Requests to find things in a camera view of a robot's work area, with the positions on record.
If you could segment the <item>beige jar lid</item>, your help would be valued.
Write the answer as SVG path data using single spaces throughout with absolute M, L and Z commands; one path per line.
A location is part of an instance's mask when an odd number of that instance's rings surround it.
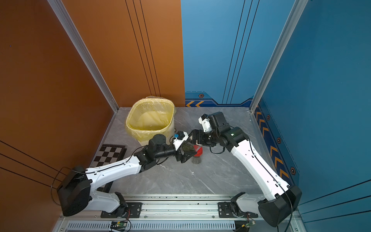
M 200 135 L 199 133 L 197 132 L 192 132 L 190 135 L 189 135 L 189 139 L 188 141 L 193 144 L 193 145 L 197 145 L 197 146 L 202 146 L 202 144 L 200 143 Z

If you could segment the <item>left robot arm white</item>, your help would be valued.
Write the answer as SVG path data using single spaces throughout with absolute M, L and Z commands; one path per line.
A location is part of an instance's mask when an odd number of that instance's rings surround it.
M 185 163 L 197 154 L 188 141 L 188 135 L 175 136 L 172 144 L 167 144 L 163 134 L 157 134 L 148 145 L 127 159 L 100 167 L 84 169 L 76 166 L 70 170 L 57 188 L 62 214 L 74 216 L 82 211 L 101 211 L 104 218 L 128 216 L 128 204 L 119 192 L 105 193 L 99 187 L 120 178 L 136 175 L 158 165 L 159 159 L 175 157 Z

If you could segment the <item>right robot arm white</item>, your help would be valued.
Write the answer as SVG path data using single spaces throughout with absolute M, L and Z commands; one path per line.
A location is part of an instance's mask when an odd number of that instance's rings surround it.
M 297 210 L 301 189 L 289 185 L 268 165 L 242 129 L 228 128 L 222 132 L 219 129 L 207 132 L 193 130 L 190 137 L 193 144 L 200 146 L 221 145 L 244 165 L 258 183 L 264 197 L 259 201 L 243 195 L 237 197 L 236 204 L 242 212 L 258 211 L 270 226 L 277 227 Z

